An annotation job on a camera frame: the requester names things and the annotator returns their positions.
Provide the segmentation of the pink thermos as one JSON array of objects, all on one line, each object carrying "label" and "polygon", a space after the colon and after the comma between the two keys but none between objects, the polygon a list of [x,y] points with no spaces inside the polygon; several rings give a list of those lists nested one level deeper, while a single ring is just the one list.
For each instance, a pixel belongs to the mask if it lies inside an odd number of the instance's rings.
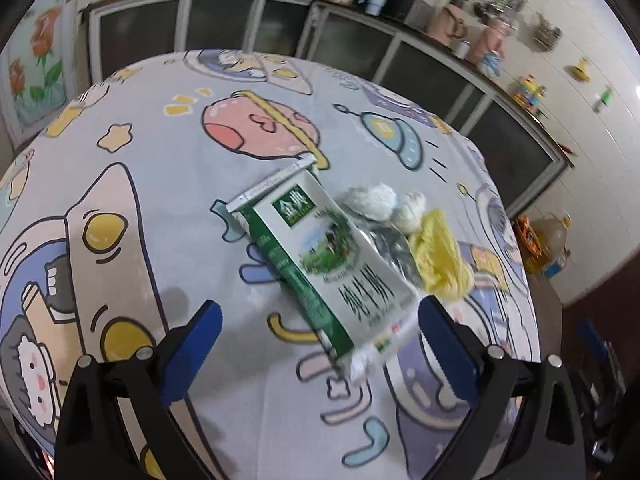
[{"label": "pink thermos", "polygon": [[508,30],[508,23],[500,20],[500,18],[491,18],[480,33],[480,39],[472,47],[468,60],[472,64],[478,65],[486,54],[494,54],[499,61],[502,61],[504,59],[504,42],[506,41]]},{"label": "pink thermos", "polygon": [[431,21],[427,36],[445,47],[450,47],[454,41],[464,39],[468,34],[464,18],[464,11],[460,6],[452,3],[442,7]]}]

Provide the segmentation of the crumpled silver foil wrapper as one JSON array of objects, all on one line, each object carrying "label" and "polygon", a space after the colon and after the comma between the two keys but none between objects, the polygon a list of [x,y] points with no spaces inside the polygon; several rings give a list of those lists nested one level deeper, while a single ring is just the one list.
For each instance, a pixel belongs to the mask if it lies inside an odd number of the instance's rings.
[{"label": "crumpled silver foil wrapper", "polygon": [[361,232],[391,268],[416,288],[423,288],[416,260],[404,234],[394,226],[380,222],[367,222]]}]

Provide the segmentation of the yellow plastic bag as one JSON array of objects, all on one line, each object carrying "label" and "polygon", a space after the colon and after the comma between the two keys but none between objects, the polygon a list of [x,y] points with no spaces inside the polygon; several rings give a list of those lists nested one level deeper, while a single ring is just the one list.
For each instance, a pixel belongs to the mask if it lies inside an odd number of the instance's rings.
[{"label": "yellow plastic bag", "polygon": [[422,288],[440,301],[459,301],[474,287],[472,266],[440,209],[424,214],[420,228],[409,236],[409,247]]}]

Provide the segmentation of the pink thermos left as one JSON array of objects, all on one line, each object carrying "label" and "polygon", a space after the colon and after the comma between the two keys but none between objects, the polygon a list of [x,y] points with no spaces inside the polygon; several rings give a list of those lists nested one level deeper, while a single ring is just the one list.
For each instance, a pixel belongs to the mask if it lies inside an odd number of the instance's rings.
[{"label": "pink thermos left", "polygon": [[464,39],[468,34],[464,18],[464,11],[460,6],[452,3],[442,7],[431,21],[427,36],[445,47],[450,47],[454,41]]}]

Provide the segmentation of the white crumpled tissue right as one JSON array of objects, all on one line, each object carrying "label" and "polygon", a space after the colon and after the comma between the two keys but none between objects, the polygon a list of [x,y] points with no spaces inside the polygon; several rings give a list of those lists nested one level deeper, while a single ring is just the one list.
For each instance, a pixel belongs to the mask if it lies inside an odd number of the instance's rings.
[{"label": "white crumpled tissue right", "polygon": [[402,234],[409,236],[420,229],[425,213],[425,196],[419,192],[410,192],[401,196],[392,215],[392,223]]}]

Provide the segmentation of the flower painted door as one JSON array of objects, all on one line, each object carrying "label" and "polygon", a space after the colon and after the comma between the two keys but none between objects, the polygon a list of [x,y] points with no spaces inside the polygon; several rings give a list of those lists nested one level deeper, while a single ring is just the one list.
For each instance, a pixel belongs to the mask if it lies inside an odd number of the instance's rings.
[{"label": "flower painted door", "polygon": [[35,0],[1,51],[1,118],[14,146],[75,95],[76,16],[77,0]]}]

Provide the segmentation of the kitchen counter cabinet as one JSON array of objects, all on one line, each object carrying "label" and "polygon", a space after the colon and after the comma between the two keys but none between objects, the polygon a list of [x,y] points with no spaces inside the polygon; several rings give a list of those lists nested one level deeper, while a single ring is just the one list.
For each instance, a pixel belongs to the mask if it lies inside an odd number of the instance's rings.
[{"label": "kitchen counter cabinet", "polygon": [[80,15],[93,82],[154,55],[240,48],[392,90],[476,143],[511,217],[573,166],[540,121],[478,68],[386,18],[318,0],[102,0]]}]

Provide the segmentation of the white crumpled tissue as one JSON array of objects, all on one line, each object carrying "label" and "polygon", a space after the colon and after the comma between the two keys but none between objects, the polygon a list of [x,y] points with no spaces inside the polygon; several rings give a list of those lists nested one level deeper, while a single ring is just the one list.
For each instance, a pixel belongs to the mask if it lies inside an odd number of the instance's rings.
[{"label": "white crumpled tissue", "polygon": [[388,185],[379,183],[350,188],[344,204],[355,214],[376,222],[390,221],[398,205],[398,195]]},{"label": "white crumpled tissue", "polygon": [[401,196],[392,215],[392,223],[402,234],[409,236],[420,229],[425,213],[425,196],[419,192],[410,192]]}]

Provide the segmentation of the green wall brush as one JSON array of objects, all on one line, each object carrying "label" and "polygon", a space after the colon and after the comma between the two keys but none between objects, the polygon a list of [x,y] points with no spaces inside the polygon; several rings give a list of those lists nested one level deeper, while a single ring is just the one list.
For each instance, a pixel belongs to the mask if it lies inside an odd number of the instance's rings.
[{"label": "green wall brush", "polygon": [[600,114],[602,110],[605,110],[610,104],[612,97],[614,96],[614,90],[611,86],[607,86],[604,91],[598,96],[597,101],[593,104],[593,111],[596,114]]}]

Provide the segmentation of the pink thermos right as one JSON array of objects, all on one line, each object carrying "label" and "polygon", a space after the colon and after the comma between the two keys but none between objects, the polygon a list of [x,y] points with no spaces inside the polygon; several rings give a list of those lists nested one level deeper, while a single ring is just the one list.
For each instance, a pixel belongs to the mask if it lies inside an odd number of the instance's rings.
[{"label": "pink thermos right", "polygon": [[486,54],[494,54],[499,61],[502,61],[504,59],[504,42],[506,41],[508,30],[508,23],[500,20],[500,18],[491,18],[480,33],[480,39],[472,47],[468,60],[472,64],[478,65]]}]

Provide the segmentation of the white crumpled tissue left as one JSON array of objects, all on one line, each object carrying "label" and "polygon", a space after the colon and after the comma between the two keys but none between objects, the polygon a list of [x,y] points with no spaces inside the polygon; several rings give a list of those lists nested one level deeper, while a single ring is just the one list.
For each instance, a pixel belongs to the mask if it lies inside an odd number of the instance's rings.
[{"label": "white crumpled tissue left", "polygon": [[355,214],[376,222],[390,221],[398,205],[398,195],[388,185],[379,183],[350,188],[344,204]]}]

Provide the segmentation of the brown trash basket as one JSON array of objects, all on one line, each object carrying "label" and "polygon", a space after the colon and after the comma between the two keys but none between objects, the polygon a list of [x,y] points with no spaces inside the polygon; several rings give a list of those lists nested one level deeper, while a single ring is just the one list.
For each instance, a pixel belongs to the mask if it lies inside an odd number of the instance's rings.
[{"label": "brown trash basket", "polygon": [[530,225],[529,218],[527,216],[519,216],[515,219],[514,226],[518,240],[526,249],[526,252],[534,258],[540,257],[542,255],[541,244],[536,232]]}]

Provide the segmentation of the yellow detergent bottles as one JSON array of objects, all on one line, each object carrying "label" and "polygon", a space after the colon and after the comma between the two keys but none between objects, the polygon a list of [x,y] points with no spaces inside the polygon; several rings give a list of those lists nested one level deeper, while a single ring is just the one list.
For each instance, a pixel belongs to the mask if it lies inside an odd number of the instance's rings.
[{"label": "yellow detergent bottles", "polygon": [[518,77],[518,85],[512,99],[530,114],[536,115],[539,110],[540,100],[546,96],[547,88],[543,84],[537,84],[533,75]]}]

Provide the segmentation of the yellow wall hook holder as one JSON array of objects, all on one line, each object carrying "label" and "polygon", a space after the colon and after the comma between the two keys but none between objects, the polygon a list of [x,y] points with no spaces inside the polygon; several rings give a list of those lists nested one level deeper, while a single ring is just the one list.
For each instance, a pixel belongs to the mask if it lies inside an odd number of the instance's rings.
[{"label": "yellow wall hook holder", "polygon": [[590,62],[588,58],[581,58],[575,65],[570,68],[570,73],[578,81],[589,82],[591,80],[591,77],[588,73],[589,64]]}]

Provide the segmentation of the cooking oil jug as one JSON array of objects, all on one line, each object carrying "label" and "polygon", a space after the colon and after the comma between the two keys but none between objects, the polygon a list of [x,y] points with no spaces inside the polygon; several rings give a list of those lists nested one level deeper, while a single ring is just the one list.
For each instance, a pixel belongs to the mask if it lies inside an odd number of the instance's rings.
[{"label": "cooking oil jug", "polygon": [[544,270],[565,256],[568,232],[572,226],[572,219],[568,214],[562,217],[549,214],[547,217],[530,222],[537,237],[540,253],[532,252],[525,259],[525,270],[529,274],[543,274]]}]

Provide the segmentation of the green white milk carton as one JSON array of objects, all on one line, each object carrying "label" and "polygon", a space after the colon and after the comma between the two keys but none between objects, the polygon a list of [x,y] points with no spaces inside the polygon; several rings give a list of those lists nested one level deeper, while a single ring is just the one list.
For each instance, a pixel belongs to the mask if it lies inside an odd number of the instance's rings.
[{"label": "green white milk carton", "polygon": [[306,154],[227,209],[292,288],[331,362],[356,384],[418,329],[419,295],[320,184]]}]

